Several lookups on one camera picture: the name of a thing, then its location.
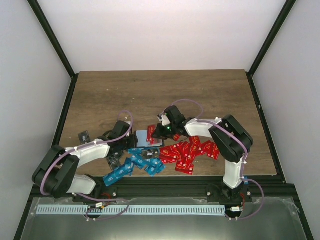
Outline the red VIP card 830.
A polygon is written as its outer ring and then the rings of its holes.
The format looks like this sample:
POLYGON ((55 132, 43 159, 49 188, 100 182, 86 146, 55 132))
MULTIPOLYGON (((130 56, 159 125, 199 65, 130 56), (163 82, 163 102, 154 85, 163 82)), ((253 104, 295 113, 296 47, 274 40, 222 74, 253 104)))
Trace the red VIP card 830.
POLYGON ((156 125, 149 125, 147 127, 147 142, 150 143, 151 145, 153 145, 155 143, 155 139, 152 137, 152 133, 155 131, 156 125))

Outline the black card holder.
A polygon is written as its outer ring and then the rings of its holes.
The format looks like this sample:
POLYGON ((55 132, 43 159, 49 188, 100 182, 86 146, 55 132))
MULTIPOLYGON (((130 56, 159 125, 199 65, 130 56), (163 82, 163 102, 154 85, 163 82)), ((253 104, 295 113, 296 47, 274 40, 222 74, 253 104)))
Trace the black card holder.
POLYGON ((149 137, 147 130, 137 130, 135 135, 137 137, 137 148, 163 147, 165 145, 162 139, 149 137))

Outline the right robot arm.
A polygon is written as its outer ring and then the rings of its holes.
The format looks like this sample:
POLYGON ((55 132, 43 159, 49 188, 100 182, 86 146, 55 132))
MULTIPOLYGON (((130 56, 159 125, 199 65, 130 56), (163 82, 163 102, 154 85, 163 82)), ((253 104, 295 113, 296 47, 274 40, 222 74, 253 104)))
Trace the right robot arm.
POLYGON ((244 184, 244 168, 254 140, 232 115, 223 118, 186 118, 175 105, 158 115, 159 123, 152 133, 155 139, 167 140, 179 134, 185 137, 212 138, 225 159, 221 192, 229 202, 240 196, 244 184))

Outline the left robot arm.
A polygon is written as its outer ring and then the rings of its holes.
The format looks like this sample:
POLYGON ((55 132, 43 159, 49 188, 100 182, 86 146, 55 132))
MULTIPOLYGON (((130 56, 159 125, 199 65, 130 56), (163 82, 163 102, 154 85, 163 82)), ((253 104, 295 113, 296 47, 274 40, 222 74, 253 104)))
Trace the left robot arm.
POLYGON ((132 139, 132 127, 132 121, 119 120, 111 131, 89 143, 67 148, 52 146, 33 173, 33 183, 40 187, 44 196, 58 199, 65 194, 81 194, 89 201, 97 202, 102 189, 90 176, 76 174, 77 169, 127 149, 132 139))

